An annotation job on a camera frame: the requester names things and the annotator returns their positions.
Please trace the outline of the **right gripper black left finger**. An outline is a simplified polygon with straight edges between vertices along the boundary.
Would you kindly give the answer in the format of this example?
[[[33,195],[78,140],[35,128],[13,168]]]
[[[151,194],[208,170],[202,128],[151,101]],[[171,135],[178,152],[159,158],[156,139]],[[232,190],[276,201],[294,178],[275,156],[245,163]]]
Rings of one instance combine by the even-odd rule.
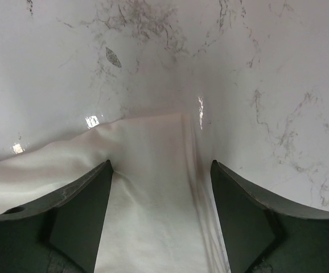
[[[93,272],[112,184],[110,161],[0,214],[0,272]]]

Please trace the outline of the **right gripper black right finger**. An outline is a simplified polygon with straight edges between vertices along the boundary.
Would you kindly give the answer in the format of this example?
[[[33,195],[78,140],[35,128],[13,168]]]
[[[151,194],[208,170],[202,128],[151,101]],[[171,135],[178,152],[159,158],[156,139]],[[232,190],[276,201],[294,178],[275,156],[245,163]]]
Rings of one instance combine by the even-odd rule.
[[[213,161],[211,184],[232,272],[329,272],[329,212],[286,199]]]

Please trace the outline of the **white t-shirt red print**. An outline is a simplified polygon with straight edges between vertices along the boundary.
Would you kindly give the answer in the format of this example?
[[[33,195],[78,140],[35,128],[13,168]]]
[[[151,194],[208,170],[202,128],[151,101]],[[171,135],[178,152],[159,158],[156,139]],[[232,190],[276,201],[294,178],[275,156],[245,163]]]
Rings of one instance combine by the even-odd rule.
[[[208,175],[184,114],[120,120],[0,162],[0,213],[109,160],[96,272],[227,272]]]

